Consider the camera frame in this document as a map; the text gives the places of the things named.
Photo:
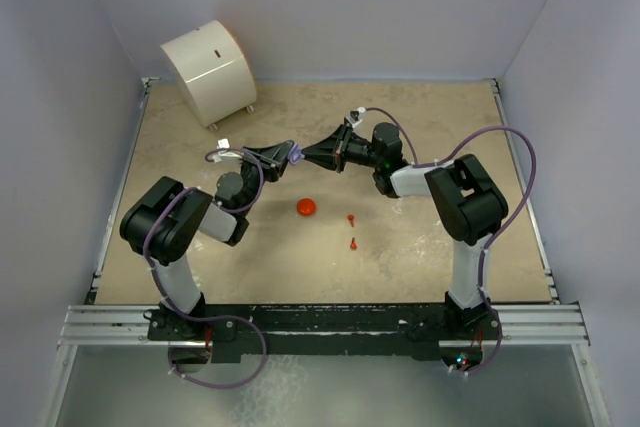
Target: black mounting bar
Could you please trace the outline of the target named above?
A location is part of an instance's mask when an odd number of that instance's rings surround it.
[[[201,305],[199,315],[237,315],[263,332],[270,355],[399,355],[416,360],[456,357],[461,349],[440,348],[440,341],[472,343],[479,329],[495,340],[493,317],[484,306],[460,315],[449,302],[406,304]],[[213,329],[212,362],[236,363],[260,354],[255,332],[241,322],[185,323],[164,306],[148,311],[151,341],[203,341]]]

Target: glass panel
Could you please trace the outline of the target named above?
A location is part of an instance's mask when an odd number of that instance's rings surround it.
[[[196,376],[236,381],[256,365],[245,357]],[[257,379],[231,391],[167,371],[164,347],[81,347],[58,426],[592,425],[567,346],[504,347],[468,379],[401,357],[273,356]]]

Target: white enclosure wall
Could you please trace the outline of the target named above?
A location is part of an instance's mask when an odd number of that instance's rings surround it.
[[[217,18],[259,78],[500,76],[545,0],[102,0],[144,75],[160,44]]]
[[[507,119],[538,149],[559,293],[580,300],[619,426],[640,422],[639,75],[640,0],[549,0],[504,78]]]
[[[0,424],[33,426],[81,303],[142,85],[98,0],[0,0]]]

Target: beige table surface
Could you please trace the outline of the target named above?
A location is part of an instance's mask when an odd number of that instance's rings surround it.
[[[201,127],[173,85],[153,87],[110,240],[96,302],[150,304],[159,295],[142,257],[120,239],[124,213],[163,175],[215,193],[233,163],[207,164],[218,138],[262,147],[293,139],[310,145],[329,136],[361,105],[386,108],[403,124],[419,160],[443,158],[471,132],[500,123],[489,84],[262,84],[256,112],[240,111],[212,133]],[[370,138],[384,121],[368,113],[357,131]],[[485,134],[463,152],[475,153],[512,210],[521,189],[506,138]],[[405,146],[405,156],[410,158]],[[317,213],[301,217],[300,198]],[[355,228],[346,217],[355,215]],[[451,278],[451,239],[426,198],[388,199],[371,171],[347,165],[342,174],[308,162],[290,165],[267,184],[235,247],[197,234],[188,255],[209,303],[437,302]],[[349,244],[355,237],[358,249]],[[531,221],[523,213],[494,244],[489,287],[494,301],[549,301]]]

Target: cable clip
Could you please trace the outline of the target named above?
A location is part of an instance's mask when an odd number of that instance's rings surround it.
[[[224,149],[228,149],[229,147],[229,139],[220,139],[218,141],[218,150],[221,150],[221,152],[216,152],[207,160],[215,164],[217,162],[222,162],[223,160],[238,160],[242,158],[240,154],[237,154],[235,152],[224,151]]]
[[[291,165],[296,165],[300,163],[302,159],[304,159],[302,147],[300,147],[297,142],[294,142],[293,147],[291,147],[291,151],[289,151],[289,154],[287,154],[287,160]]]
[[[351,124],[351,127],[355,128],[362,123],[362,118],[364,117],[366,111],[366,107],[358,107],[356,110],[352,110],[351,112],[349,112],[349,115],[345,116],[344,120],[349,122]]]

